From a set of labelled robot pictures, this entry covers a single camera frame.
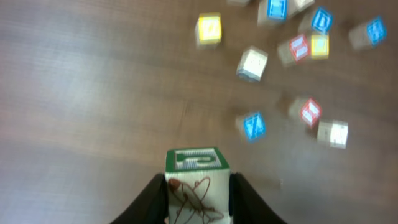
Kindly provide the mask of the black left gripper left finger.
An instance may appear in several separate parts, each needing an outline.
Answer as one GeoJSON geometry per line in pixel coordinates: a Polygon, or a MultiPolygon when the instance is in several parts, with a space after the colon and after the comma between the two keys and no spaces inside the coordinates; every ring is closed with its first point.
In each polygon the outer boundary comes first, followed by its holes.
{"type": "Polygon", "coordinates": [[[165,176],[156,174],[111,224],[165,224],[165,176]]]}

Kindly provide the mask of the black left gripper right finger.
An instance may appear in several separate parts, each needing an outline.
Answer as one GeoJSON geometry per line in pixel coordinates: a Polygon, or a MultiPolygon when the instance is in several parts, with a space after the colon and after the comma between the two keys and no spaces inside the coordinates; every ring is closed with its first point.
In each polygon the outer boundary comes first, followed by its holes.
{"type": "Polygon", "coordinates": [[[229,178],[229,215],[234,224],[287,224],[238,172],[229,178]]]}

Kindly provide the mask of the blue X letter block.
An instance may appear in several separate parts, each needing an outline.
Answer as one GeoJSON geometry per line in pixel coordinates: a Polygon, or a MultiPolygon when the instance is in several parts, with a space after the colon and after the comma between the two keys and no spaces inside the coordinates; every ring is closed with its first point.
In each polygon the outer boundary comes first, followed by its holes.
{"type": "Polygon", "coordinates": [[[260,111],[238,116],[235,126],[247,142],[255,142],[267,133],[267,125],[260,111]]]}

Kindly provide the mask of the red I block lower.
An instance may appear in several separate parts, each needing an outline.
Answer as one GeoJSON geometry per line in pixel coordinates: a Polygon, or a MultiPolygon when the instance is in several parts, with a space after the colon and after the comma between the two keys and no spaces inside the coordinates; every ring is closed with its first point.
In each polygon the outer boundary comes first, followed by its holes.
{"type": "Polygon", "coordinates": [[[313,128],[322,116],[322,108],[312,97],[296,97],[288,108],[288,117],[313,128]]]}

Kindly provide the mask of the red i block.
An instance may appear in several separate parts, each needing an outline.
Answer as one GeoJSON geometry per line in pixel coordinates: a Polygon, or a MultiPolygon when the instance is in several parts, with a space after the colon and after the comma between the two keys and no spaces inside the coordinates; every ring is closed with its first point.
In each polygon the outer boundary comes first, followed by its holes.
{"type": "Polygon", "coordinates": [[[277,54],[284,67],[291,67],[311,57],[310,38],[305,34],[299,34],[286,40],[277,47],[277,54]]]}
{"type": "Polygon", "coordinates": [[[313,128],[322,116],[322,108],[312,97],[296,97],[288,108],[288,117],[313,128]]]}

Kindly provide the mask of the white block blue 2 side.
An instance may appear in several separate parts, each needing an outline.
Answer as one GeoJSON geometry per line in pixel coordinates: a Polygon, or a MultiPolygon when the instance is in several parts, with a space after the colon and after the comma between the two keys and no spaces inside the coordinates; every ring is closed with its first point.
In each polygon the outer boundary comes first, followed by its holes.
{"type": "Polygon", "coordinates": [[[267,61],[267,52],[255,46],[250,46],[243,52],[236,74],[248,82],[260,82],[267,61]]]}

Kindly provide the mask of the red I block upper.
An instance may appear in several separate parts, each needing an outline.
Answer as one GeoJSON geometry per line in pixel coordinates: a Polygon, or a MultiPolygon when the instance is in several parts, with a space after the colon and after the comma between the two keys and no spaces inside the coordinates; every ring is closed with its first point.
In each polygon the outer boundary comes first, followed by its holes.
{"type": "Polygon", "coordinates": [[[305,34],[299,34],[286,40],[277,47],[277,54],[284,67],[291,67],[311,57],[310,38],[305,34]]]}

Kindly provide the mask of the yellow top block by D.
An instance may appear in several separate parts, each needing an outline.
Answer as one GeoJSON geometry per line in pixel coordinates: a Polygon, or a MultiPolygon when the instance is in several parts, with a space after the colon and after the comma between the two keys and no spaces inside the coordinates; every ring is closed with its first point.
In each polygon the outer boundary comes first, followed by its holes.
{"type": "Polygon", "coordinates": [[[313,60],[328,59],[330,51],[329,35],[312,34],[311,58],[313,60]]]}

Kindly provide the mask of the yellow S letter block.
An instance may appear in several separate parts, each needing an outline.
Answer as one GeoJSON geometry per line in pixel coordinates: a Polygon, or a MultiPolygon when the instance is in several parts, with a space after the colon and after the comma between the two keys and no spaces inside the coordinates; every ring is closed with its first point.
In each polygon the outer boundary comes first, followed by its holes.
{"type": "Polygon", "coordinates": [[[199,14],[195,26],[197,48],[215,48],[221,43],[222,25],[219,12],[199,14]]]}

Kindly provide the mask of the blue L letter block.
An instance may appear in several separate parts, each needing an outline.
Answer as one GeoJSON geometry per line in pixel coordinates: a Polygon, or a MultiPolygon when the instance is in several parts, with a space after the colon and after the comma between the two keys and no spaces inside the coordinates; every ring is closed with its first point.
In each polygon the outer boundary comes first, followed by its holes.
{"type": "Polygon", "coordinates": [[[261,0],[259,2],[257,24],[279,25],[287,19],[288,0],[261,0]]]}

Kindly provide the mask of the blue D letter block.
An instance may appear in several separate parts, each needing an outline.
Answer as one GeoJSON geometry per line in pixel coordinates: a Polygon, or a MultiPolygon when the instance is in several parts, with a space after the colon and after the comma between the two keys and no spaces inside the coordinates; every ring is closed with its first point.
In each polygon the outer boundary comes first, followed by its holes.
{"type": "Polygon", "coordinates": [[[323,7],[318,7],[317,9],[304,15],[299,27],[299,33],[309,33],[316,32],[319,34],[326,35],[329,33],[333,25],[333,14],[323,7]]]}

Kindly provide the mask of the green Z letter block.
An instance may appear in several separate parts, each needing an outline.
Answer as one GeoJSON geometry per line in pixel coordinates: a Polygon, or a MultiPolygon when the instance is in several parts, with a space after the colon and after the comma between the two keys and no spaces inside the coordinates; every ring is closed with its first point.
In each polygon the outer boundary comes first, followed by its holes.
{"type": "Polygon", "coordinates": [[[251,0],[227,0],[227,3],[234,6],[247,6],[251,0]]]}

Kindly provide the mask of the white block green side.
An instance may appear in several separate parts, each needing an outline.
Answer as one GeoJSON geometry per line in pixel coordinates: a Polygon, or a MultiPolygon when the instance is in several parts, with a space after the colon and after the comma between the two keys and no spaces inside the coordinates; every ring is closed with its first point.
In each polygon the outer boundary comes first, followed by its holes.
{"type": "Polygon", "coordinates": [[[294,15],[306,10],[314,3],[315,0],[288,0],[287,17],[293,17],[294,15]]]}

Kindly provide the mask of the blue top block far right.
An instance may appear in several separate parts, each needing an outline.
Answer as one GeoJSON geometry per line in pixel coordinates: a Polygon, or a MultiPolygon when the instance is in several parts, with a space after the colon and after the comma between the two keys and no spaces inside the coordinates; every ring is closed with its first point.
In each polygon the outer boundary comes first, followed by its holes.
{"type": "Polygon", "coordinates": [[[359,51],[377,47],[387,35],[381,16],[362,23],[349,31],[348,37],[352,47],[359,51]]]}

